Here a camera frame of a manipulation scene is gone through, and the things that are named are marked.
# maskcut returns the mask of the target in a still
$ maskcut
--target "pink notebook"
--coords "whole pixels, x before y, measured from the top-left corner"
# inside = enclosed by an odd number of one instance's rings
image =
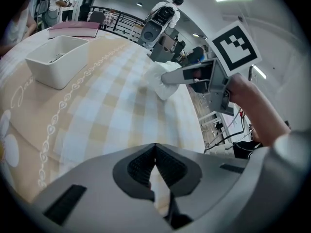
[[[96,37],[100,23],[89,21],[67,21],[49,28],[49,39],[57,36]]]

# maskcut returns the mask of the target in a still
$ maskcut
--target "white wall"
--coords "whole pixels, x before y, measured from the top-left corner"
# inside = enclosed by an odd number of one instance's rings
[[[142,20],[146,19],[149,14],[149,10],[146,10],[144,7],[139,7],[138,5],[132,5],[118,0],[94,0],[93,6],[119,10]]]
[[[253,83],[263,92],[292,129],[310,126],[311,52],[305,41],[280,34],[279,31],[248,21],[249,31],[263,56],[257,66],[266,80],[253,70]]]

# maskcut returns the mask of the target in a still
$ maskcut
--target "cable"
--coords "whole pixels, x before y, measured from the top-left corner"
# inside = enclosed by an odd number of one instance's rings
[[[240,149],[242,149],[242,150],[245,150],[245,151],[254,151],[254,150],[247,150],[247,149],[241,148],[241,147],[237,144],[238,142],[240,142],[241,140],[243,140],[245,137],[247,137],[249,134],[251,134],[253,130],[254,130],[254,129],[252,129],[247,135],[243,136],[243,137],[242,137],[241,139],[239,139],[237,142],[235,142],[234,144],[232,144],[231,147],[225,148],[225,150],[229,150],[230,148],[233,148],[233,147],[236,145],[236,146],[238,146],[238,147],[239,147]],[[213,147],[210,147],[210,148],[208,148],[208,149],[205,149],[205,150],[204,150],[204,154],[205,154],[208,150],[211,150]]]
[[[235,121],[235,119],[238,117],[238,115],[240,114],[241,111],[241,107],[239,109],[239,111],[237,112],[237,114],[234,116],[232,122],[224,129],[224,131],[222,131],[218,136],[216,136],[210,143],[208,143],[207,146],[210,146],[211,143],[213,143],[219,136],[223,135],[223,133],[232,125],[232,123]]]
[[[245,113],[243,112],[243,116],[241,117],[241,125],[242,125],[242,131],[240,132],[236,132],[234,134],[231,134],[231,135],[228,135],[226,138],[224,138],[223,140],[221,140],[220,142],[218,142],[217,144],[219,145],[220,143],[222,142],[225,142],[225,140],[227,140],[228,138],[232,137],[232,136],[235,136],[235,135],[239,135],[239,134],[242,134],[244,133],[245,131],[245,120],[244,120],[244,117],[245,117]]]

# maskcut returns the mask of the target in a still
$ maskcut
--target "black slot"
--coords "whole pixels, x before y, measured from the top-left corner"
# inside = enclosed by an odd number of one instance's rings
[[[44,215],[54,223],[62,225],[85,191],[86,187],[73,184],[52,204]]]
[[[239,167],[239,166],[233,166],[229,164],[221,164],[220,168],[230,171],[230,172],[235,172],[235,173],[243,173],[244,167]]]

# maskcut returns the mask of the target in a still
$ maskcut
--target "backpack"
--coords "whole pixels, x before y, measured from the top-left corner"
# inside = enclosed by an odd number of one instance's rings
[[[36,7],[35,7],[35,12],[37,11],[37,16],[40,14],[43,14],[47,12],[50,6],[50,0],[37,0]]]
[[[175,10],[172,7],[161,7],[155,13],[151,20],[156,21],[161,26],[164,26],[172,20],[175,15]]]

